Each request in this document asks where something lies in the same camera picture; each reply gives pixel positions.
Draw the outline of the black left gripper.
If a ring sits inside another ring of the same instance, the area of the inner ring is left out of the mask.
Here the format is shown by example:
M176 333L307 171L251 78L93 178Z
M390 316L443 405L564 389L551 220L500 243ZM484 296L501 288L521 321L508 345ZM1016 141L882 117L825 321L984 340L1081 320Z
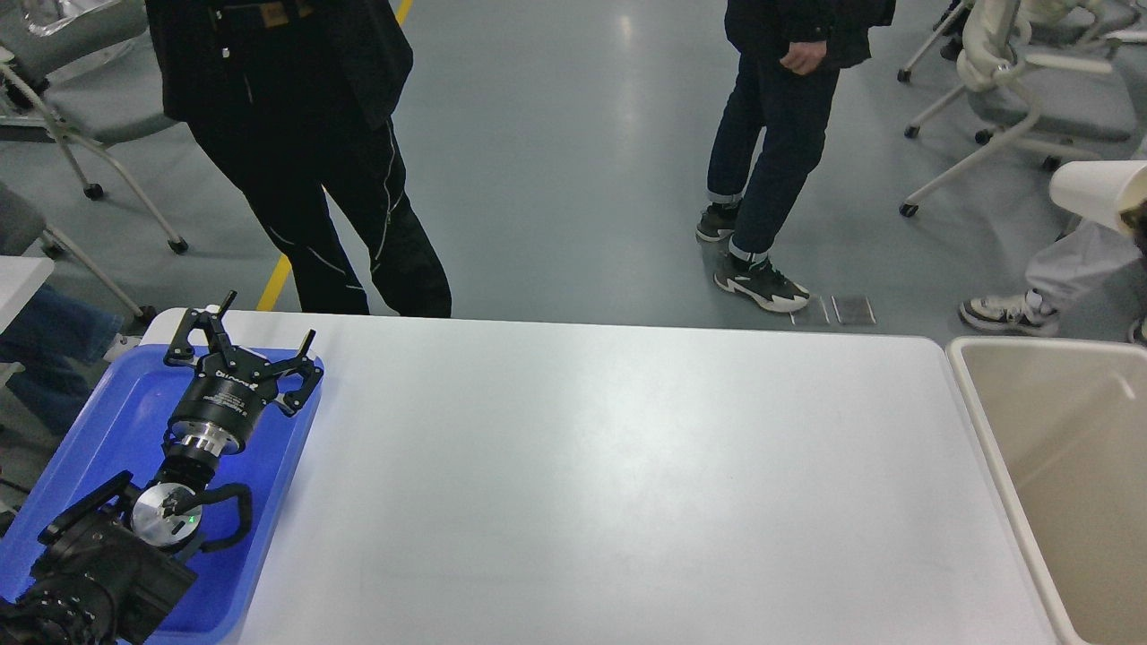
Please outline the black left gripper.
M323 379L323 370L309 356L317 331L309 331L298 353L281 362L271 363L270 357L245 348L237 351L224 327L224 314L235 298L237 292L231 290L217 311L185 310L164 355L167 366L195 367L184 399L167 418L167 429L177 437L198 430L224 435L214 440L223 444L224 454L245 449L270 401L284 417L294 417ZM190 343L193 331L201 331L206 339L203 356L197 356ZM294 391L283 391L279 380L294 375L301 376L302 383Z

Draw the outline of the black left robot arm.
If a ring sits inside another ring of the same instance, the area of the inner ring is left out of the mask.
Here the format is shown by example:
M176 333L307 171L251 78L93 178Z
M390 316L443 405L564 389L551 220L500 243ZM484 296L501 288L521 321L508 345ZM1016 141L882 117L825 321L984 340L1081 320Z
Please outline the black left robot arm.
M3 535L3 644L217 644L253 596L323 364L227 306L106 372Z

